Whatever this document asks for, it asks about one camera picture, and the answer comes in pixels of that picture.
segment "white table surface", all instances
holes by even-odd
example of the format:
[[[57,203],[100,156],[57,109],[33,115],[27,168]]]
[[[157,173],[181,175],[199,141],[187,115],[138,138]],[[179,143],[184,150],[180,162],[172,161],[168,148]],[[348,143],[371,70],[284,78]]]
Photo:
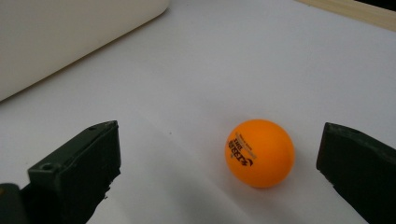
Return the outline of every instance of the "white table surface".
[[[365,223],[316,169],[326,121],[396,147],[396,33],[290,0],[173,0],[155,21],[0,103],[0,183],[116,119],[121,175],[89,223]],[[290,134],[289,177],[229,172],[229,132]]]

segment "orange ping pong ball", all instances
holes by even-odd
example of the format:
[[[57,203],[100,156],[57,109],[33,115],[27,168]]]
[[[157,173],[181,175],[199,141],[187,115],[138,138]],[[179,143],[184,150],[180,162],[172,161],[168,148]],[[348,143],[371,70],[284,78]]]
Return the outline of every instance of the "orange ping pong ball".
[[[231,172],[255,188],[280,183],[294,164],[294,148],[289,135],[269,120],[252,119],[230,133],[225,160]]]

